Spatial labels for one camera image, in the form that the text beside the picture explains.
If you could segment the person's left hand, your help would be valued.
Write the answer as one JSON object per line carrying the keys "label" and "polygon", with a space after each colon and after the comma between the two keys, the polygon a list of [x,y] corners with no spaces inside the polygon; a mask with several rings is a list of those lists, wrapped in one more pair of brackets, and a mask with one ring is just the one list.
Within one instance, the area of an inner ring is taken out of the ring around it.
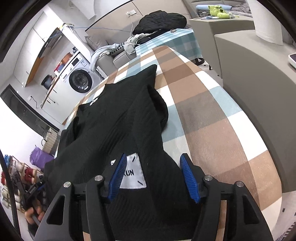
{"label": "person's left hand", "polygon": [[33,217],[36,217],[38,219],[38,221],[41,222],[44,215],[45,215],[45,212],[43,210],[43,207],[41,206],[40,201],[38,201],[38,200],[35,200],[33,202],[33,207],[31,207],[27,211],[25,211],[26,221],[31,225],[36,224]]}

